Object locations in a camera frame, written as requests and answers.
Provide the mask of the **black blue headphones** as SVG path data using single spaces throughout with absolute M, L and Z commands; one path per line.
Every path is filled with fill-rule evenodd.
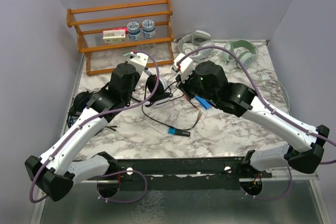
M 75 123 L 75 118 L 79 118 L 84 109 L 92 108 L 97 113 L 102 113 L 123 108 L 125 105 L 125 100 L 106 89 L 97 92 L 81 92 L 76 95 L 68 111 L 67 126 L 71 128 Z

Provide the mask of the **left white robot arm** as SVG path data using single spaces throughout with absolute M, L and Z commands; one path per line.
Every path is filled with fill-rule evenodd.
M 78 109 L 81 115 L 74 125 L 47 151 L 39 156 L 29 156 L 24 165 L 32 182 L 29 200 L 34 199 L 35 187 L 53 201 L 63 199 L 78 182 L 96 176 L 110 179 L 115 175 L 114 159 L 109 154 L 76 162 L 74 159 L 83 147 L 120 112 L 129 110 L 132 93 L 137 86 L 145 65 L 128 61 L 120 63 L 111 74 L 106 87 L 94 93 Z

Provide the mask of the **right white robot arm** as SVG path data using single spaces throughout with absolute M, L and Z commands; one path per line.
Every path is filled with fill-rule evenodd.
M 324 139 L 329 133 L 324 125 L 315 127 L 296 120 L 265 101 L 256 90 L 228 82 L 223 68 L 212 61 L 195 66 L 193 60 L 186 58 L 176 62 L 173 69 L 179 72 L 177 87 L 188 98 L 203 98 L 215 108 L 257 123 L 286 141 L 280 147 L 249 151 L 241 164 L 246 177 L 279 167 L 312 174 L 321 164 Z

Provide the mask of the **black white headphones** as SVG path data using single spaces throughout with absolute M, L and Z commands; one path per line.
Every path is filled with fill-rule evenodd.
M 166 106 L 172 97 L 172 94 L 167 90 L 168 85 L 166 80 L 160 76 L 160 83 L 154 92 L 153 90 L 156 84 L 156 74 L 148 68 L 145 68 L 144 72 L 148 75 L 145 87 L 146 90 L 148 89 L 150 94 L 152 94 L 152 97 L 143 105 L 147 108 L 152 107 L 153 109 Z

